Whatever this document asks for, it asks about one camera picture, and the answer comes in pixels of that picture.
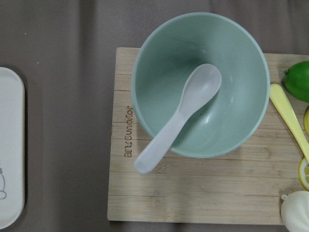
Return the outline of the cream rabbit tray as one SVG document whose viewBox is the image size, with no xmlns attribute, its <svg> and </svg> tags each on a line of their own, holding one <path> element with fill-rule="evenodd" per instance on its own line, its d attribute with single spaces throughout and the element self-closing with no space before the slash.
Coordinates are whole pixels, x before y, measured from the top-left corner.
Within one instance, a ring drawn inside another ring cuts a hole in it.
<svg viewBox="0 0 309 232">
<path fill-rule="evenodd" d="M 25 203 L 25 88 L 12 70 L 0 69 L 0 228 L 12 225 Z"/>
</svg>

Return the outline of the white plastic spoon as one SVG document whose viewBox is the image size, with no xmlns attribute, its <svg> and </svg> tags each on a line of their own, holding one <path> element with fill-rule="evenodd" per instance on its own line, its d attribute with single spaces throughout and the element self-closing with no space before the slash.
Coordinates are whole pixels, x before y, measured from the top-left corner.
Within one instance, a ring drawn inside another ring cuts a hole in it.
<svg viewBox="0 0 309 232">
<path fill-rule="evenodd" d="M 147 174 L 159 164 L 188 119 L 217 94 L 221 82 L 222 75 L 212 64 L 202 64 L 193 70 L 175 113 L 135 160 L 138 173 Z"/>
</svg>

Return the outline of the green bowl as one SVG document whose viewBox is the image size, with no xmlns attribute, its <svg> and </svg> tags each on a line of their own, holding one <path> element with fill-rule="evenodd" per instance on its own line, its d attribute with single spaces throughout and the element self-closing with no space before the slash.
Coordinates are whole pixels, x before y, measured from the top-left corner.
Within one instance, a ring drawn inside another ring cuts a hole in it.
<svg viewBox="0 0 309 232">
<path fill-rule="evenodd" d="M 269 99 L 267 62 L 249 32 L 217 14 L 183 14 L 147 38 L 133 69 L 133 108 L 150 136 L 174 114 L 187 78 L 203 63 L 219 69 L 222 83 L 171 147 L 191 158 L 212 158 L 241 146 L 260 125 Z"/>
</svg>

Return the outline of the bamboo cutting board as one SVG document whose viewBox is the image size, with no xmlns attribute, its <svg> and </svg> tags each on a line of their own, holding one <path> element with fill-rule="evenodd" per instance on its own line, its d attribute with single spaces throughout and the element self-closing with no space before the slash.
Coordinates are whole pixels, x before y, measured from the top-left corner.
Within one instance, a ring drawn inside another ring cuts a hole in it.
<svg viewBox="0 0 309 232">
<path fill-rule="evenodd" d="M 130 97 L 137 48 L 116 50 L 107 217 L 110 221 L 280 225 L 281 196 L 303 189 L 303 157 L 273 104 L 238 149 L 194 159 L 168 152 L 150 174 L 133 166 L 150 138 Z"/>
</svg>

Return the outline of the yellow plastic knife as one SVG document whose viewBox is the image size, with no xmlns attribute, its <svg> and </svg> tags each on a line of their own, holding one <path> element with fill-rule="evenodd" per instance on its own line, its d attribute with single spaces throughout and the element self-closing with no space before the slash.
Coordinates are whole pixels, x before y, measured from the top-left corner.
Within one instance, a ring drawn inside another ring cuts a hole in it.
<svg viewBox="0 0 309 232">
<path fill-rule="evenodd" d="M 279 84 L 270 85 L 270 100 L 293 134 L 305 159 L 309 161 L 309 143 L 302 131 L 287 95 Z"/>
</svg>

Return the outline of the green lime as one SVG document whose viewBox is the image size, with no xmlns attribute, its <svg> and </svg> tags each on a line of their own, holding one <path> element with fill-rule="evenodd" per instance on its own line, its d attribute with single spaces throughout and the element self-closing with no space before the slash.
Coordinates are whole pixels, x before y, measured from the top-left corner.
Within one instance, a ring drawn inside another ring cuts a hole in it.
<svg viewBox="0 0 309 232">
<path fill-rule="evenodd" d="M 284 86 L 295 98 L 309 102 L 309 61 L 294 64 L 284 72 Z"/>
</svg>

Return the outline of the stacked lemon slices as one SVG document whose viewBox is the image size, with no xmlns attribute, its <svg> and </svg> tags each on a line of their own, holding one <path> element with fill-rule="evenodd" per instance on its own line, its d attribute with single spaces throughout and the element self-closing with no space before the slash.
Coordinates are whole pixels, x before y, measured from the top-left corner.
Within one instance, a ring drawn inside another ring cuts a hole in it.
<svg viewBox="0 0 309 232">
<path fill-rule="evenodd" d="M 309 136 L 309 108 L 307 108 L 304 117 L 303 117 L 303 125 L 307 136 Z"/>
</svg>

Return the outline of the single lemon slice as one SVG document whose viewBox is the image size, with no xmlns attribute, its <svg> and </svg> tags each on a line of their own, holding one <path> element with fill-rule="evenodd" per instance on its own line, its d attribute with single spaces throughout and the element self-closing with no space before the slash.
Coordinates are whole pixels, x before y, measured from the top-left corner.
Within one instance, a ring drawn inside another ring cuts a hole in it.
<svg viewBox="0 0 309 232">
<path fill-rule="evenodd" d="M 306 190 L 309 190 L 309 163 L 303 158 L 298 167 L 299 180 Z"/>
</svg>

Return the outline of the white toy bun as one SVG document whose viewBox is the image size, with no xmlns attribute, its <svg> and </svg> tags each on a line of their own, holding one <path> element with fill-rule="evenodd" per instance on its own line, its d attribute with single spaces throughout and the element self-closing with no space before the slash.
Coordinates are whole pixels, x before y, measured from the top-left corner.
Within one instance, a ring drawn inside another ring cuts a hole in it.
<svg viewBox="0 0 309 232">
<path fill-rule="evenodd" d="M 309 192 L 296 191 L 281 196 L 281 218 L 288 231 L 309 231 Z"/>
</svg>

